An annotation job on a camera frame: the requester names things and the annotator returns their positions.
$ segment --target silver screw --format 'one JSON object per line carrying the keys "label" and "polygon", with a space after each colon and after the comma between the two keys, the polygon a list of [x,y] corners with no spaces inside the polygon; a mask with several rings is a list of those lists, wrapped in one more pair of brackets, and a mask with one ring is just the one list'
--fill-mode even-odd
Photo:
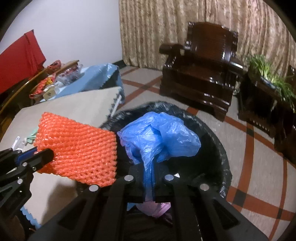
{"label": "silver screw", "polygon": [[97,191],[99,189],[99,187],[97,186],[97,185],[91,185],[90,187],[89,187],[89,190],[91,191],[91,192],[95,192],[95,191]]}
{"label": "silver screw", "polygon": [[209,188],[210,187],[209,187],[208,184],[203,183],[203,184],[200,185],[200,189],[203,190],[203,191],[207,191],[207,190],[209,190]]}
{"label": "silver screw", "polygon": [[131,182],[133,180],[133,176],[132,175],[126,175],[124,177],[124,179],[127,181],[127,182]]}
{"label": "silver screw", "polygon": [[174,176],[171,175],[171,174],[168,174],[168,175],[165,175],[165,179],[166,179],[167,181],[172,181],[172,180],[174,180]]}

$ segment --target floor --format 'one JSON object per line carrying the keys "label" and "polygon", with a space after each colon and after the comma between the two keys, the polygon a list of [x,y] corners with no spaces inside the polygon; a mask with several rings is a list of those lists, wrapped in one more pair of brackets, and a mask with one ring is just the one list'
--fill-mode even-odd
{"label": "floor", "polygon": [[238,119],[238,101],[232,98],[224,122],[208,113],[159,95],[161,71],[127,66],[120,70],[126,95],[120,110],[150,101],[167,101],[196,115],[223,144],[232,172],[226,197],[269,240],[277,240],[296,212],[296,169],[274,149],[274,140]]}

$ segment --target curtain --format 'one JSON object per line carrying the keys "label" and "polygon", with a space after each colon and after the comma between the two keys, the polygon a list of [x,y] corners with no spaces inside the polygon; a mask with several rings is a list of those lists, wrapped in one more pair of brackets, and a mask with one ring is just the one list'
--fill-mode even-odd
{"label": "curtain", "polygon": [[187,24],[211,22],[239,33],[237,57],[263,54],[281,76],[296,67],[295,41],[263,0],[119,0],[123,60],[127,65],[162,69],[162,43],[184,44]]}

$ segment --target wall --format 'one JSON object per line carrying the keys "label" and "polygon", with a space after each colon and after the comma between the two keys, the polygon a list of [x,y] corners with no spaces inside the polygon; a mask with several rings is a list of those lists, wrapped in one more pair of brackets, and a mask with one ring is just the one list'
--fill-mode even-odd
{"label": "wall", "polygon": [[84,66],[122,59],[118,0],[33,0],[8,28],[0,53],[32,29],[44,66],[57,59]]}

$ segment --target orange mesh packaging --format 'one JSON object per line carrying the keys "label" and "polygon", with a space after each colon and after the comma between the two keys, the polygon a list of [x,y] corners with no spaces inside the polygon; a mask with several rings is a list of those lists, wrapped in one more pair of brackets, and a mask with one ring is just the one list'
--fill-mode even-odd
{"label": "orange mesh packaging", "polygon": [[34,142],[38,151],[50,148],[52,162],[39,173],[53,173],[100,187],[113,184],[116,174],[114,132],[44,112]]}

